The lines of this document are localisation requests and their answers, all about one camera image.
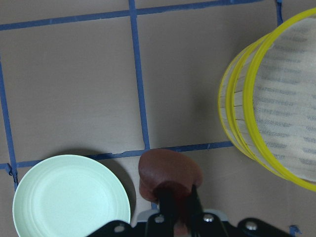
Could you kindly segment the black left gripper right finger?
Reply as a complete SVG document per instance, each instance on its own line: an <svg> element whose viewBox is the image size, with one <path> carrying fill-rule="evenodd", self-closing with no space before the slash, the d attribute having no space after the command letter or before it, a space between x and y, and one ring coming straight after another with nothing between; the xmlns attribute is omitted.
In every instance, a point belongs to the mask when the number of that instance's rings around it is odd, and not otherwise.
<svg viewBox="0 0 316 237"><path fill-rule="evenodd" d="M202 205L197 192L196 185L192 186L192 192L190 196L190 215L191 217L201 214L203 211Z"/></svg>

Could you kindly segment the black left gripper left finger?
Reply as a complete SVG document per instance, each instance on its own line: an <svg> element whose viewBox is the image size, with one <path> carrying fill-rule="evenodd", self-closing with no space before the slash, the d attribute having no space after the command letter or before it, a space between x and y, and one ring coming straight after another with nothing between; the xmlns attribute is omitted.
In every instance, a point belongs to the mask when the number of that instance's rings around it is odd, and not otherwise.
<svg viewBox="0 0 316 237"><path fill-rule="evenodd" d="M176 207L171 191L161 191L158 194L159 212L170 222L175 222Z"/></svg>

